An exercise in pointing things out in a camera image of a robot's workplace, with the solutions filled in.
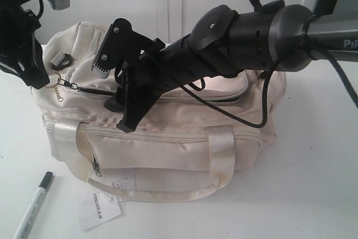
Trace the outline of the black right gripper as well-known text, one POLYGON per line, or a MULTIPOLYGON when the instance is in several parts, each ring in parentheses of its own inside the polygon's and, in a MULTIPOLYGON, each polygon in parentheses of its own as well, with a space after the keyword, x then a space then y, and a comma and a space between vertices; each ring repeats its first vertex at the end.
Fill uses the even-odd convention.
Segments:
POLYGON ((217 51, 192 48, 190 38, 184 36, 166 48, 156 40, 141 56, 124 60, 117 79, 119 87, 104 103, 112 112, 124 112, 116 124, 119 130, 134 132, 165 93, 204 77, 224 74, 224 57, 217 51))

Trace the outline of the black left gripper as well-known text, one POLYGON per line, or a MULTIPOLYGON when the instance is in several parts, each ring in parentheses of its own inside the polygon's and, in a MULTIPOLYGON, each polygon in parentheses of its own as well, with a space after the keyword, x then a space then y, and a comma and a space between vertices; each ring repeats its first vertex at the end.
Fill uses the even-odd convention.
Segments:
POLYGON ((1 70, 33 88, 50 82, 35 37, 41 17, 42 0, 1 0, 1 70))

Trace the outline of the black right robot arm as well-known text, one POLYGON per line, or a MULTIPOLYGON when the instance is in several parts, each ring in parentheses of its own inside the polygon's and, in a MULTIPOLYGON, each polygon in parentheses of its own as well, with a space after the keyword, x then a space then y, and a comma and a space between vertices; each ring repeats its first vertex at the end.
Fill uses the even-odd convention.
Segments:
POLYGON ((283 1, 255 3, 251 13, 238 14, 221 5, 207 12, 192 32, 171 45, 135 31, 123 18, 110 25, 93 68, 103 76, 115 72, 118 89, 106 107, 121 112, 118 128, 133 132, 167 92, 181 88, 197 98, 195 81, 205 77, 234 78, 243 71, 262 71, 262 121, 267 123, 267 95, 274 72, 298 72, 311 61, 328 60, 353 102, 357 93, 340 61, 357 61, 357 16, 318 16, 306 7, 283 1))

